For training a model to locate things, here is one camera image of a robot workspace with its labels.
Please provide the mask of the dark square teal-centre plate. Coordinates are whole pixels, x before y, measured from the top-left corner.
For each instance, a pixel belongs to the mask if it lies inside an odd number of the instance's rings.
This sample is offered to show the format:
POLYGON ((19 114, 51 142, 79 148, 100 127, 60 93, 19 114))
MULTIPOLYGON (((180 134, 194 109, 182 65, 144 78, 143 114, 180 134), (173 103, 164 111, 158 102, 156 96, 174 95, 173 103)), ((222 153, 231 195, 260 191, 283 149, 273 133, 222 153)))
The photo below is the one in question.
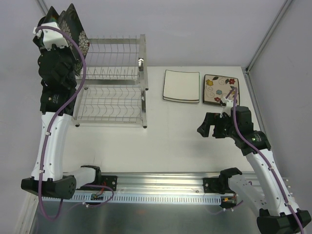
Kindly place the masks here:
MULTIPOLYGON (((55 10, 54 7, 50 7, 48 13, 46 14, 46 23, 57 22, 59 18, 59 14, 55 10)), ((43 37, 34 36, 33 43, 39 48, 39 50, 44 50, 43 37)))

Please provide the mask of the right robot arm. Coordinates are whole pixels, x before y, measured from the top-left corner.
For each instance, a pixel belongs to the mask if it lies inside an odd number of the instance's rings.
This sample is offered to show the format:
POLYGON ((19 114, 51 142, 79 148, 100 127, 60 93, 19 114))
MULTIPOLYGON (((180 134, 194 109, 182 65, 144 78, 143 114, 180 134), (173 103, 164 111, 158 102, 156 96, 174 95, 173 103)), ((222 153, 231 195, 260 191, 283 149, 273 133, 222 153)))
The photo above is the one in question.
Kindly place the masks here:
POLYGON ((231 138, 252 166, 262 193, 236 167, 220 171, 218 178, 204 179, 204 189, 241 197, 257 216, 262 234, 302 234, 312 220, 307 210, 299 208, 275 166, 273 153, 266 135, 254 130, 251 111, 247 107, 231 107, 222 113, 207 112, 197 132, 208 137, 210 127, 216 139, 231 138))

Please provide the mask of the round silver-rimmed cream plate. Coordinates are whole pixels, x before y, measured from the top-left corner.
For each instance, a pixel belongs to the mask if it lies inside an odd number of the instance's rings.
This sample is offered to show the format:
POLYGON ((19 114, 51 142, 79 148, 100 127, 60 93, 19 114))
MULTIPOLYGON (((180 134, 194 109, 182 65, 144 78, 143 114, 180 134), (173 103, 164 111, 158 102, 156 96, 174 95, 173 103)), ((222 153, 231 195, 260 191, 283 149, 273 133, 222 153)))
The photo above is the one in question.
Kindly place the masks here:
POLYGON ((41 26, 43 23, 46 23, 46 16, 45 16, 45 17, 42 17, 42 18, 39 20, 39 22, 38 22, 38 24, 37 24, 37 27, 41 26))

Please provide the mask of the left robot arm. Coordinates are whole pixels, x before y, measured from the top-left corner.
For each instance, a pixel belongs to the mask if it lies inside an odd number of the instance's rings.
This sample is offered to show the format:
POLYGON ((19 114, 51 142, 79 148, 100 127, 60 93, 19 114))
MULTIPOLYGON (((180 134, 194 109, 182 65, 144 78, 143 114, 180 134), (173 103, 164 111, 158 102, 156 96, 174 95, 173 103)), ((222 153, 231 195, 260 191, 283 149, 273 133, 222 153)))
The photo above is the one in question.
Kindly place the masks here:
POLYGON ((29 178, 21 181, 23 190, 37 196, 71 199, 75 190, 85 185, 92 190, 102 186, 98 166, 83 165, 72 172, 63 171, 65 138, 76 102, 75 63, 68 47, 53 46, 50 51, 43 50, 38 59, 42 132, 34 169, 29 178))

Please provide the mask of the cream floral square plate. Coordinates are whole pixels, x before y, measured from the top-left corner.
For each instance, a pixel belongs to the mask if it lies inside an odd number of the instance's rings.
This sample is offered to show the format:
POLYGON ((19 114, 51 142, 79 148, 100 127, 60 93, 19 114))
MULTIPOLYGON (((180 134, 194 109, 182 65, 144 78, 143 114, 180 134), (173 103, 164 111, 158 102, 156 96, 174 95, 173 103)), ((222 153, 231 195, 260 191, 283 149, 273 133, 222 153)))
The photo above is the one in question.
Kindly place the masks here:
POLYGON ((203 103, 220 105, 222 98, 226 97, 233 88, 237 88, 236 103, 240 105, 239 80, 237 78, 206 74, 204 76, 203 103))

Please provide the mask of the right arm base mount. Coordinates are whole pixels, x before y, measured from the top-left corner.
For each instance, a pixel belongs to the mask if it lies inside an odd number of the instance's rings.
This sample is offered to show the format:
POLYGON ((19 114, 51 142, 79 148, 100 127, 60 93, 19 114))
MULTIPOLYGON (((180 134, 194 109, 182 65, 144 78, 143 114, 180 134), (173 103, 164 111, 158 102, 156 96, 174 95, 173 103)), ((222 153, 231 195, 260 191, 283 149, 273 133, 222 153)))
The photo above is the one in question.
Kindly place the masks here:
POLYGON ((202 181, 204 193, 225 194, 228 190, 223 179, 217 177, 205 177, 202 181))

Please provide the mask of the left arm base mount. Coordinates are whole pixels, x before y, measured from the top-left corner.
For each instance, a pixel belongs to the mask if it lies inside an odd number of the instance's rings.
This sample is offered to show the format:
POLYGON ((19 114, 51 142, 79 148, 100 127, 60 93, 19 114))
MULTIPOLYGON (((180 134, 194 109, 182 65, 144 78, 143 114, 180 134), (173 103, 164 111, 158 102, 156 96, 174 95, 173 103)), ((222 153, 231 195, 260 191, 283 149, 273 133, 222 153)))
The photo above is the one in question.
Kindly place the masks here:
POLYGON ((111 188, 113 191, 117 189, 118 176, 116 175, 102 175, 101 185, 111 188))

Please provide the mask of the black chrysanthemum square plate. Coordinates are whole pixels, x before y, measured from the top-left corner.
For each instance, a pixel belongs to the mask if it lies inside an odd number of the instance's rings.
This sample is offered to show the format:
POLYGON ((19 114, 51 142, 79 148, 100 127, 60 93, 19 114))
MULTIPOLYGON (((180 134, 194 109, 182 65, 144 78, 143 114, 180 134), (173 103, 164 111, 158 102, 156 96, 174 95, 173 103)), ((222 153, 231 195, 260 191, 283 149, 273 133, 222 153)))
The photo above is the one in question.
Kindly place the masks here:
POLYGON ((59 16, 59 18, 58 18, 57 23, 58 23, 59 28, 60 28, 61 31, 63 31, 67 35, 71 36, 71 31, 70 31, 68 23, 65 20, 65 17, 66 17, 66 12, 62 11, 60 16, 59 16))

